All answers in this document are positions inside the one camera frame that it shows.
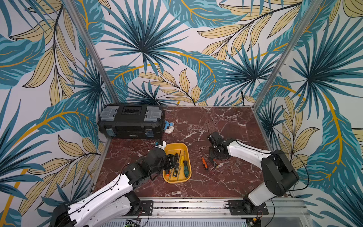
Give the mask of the black yellow-dotted screwdriver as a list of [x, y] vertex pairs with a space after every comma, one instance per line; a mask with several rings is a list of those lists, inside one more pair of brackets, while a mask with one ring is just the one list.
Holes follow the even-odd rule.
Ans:
[[176, 178], [178, 176], [181, 152], [182, 151], [180, 150], [179, 155], [178, 155], [178, 160], [177, 160], [177, 162], [175, 164], [175, 168], [174, 168], [174, 171], [173, 171], [173, 175], [172, 175], [173, 178]]

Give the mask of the orange black screwdriver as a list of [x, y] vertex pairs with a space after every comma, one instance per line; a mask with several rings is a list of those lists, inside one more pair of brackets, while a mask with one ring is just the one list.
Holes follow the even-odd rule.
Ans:
[[204, 156], [202, 154], [202, 150], [201, 149], [199, 149], [199, 153], [201, 155], [201, 161], [202, 161], [202, 164], [203, 164], [204, 169], [205, 170], [208, 170], [209, 167], [208, 167], [207, 162], [206, 162], [206, 160], [205, 160], [205, 158], [204, 158]]

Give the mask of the yellow plastic storage box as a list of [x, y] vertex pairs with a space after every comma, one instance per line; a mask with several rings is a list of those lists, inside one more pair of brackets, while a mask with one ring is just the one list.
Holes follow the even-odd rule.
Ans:
[[181, 150], [181, 155], [184, 155], [187, 158], [189, 172], [190, 172], [189, 177], [185, 178], [184, 173], [183, 173], [183, 165], [182, 165], [182, 168], [179, 168], [178, 176], [176, 178], [172, 177], [174, 168], [169, 170], [170, 173], [168, 176], [165, 175], [165, 170], [163, 171], [163, 178], [167, 183], [171, 183], [171, 184], [184, 183], [184, 182], [187, 182], [191, 178], [192, 167], [191, 167], [190, 155], [189, 155], [187, 146], [183, 143], [172, 143], [172, 144], [166, 145], [166, 147], [165, 147], [166, 155], [173, 154], [173, 155], [177, 155], [177, 157], [178, 157], [180, 150]]

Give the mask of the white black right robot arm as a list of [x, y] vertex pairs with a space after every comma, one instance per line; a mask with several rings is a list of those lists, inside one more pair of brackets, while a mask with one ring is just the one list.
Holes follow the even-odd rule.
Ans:
[[298, 173], [281, 150], [262, 150], [246, 145], [236, 139], [224, 139], [218, 132], [208, 136], [210, 160], [231, 157], [242, 159], [261, 169], [263, 183], [245, 196], [244, 201], [252, 209], [266, 201], [283, 196], [299, 181]]

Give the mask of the green black screwdriver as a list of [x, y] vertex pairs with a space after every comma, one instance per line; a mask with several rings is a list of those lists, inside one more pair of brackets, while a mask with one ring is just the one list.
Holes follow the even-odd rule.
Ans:
[[184, 161], [183, 161], [183, 173], [184, 173], [185, 178], [189, 177], [190, 172], [189, 172], [188, 161], [187, 161], [186, 156], [184, 156]]

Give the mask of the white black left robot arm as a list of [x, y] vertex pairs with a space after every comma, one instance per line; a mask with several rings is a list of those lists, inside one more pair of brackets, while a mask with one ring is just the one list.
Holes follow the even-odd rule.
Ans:
[[134, 189], [175, 167], [177, 155], [166, 154], [164, 146], [153, 147], [147, 155], [128, 164], [106, 186], [71, 205], [58, 205], [50, 220], [51, 227], [99, 227], [125, 215], [142, 213], [141, 200]]

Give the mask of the yellow handle screwdriver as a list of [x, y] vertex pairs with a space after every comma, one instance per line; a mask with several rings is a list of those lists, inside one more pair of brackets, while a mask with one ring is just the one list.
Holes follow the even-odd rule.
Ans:
[[179, 168], [182, 168], [183, 162], [184, 162], [184, 155], [181, 155], [180, 162], [179, 162]]

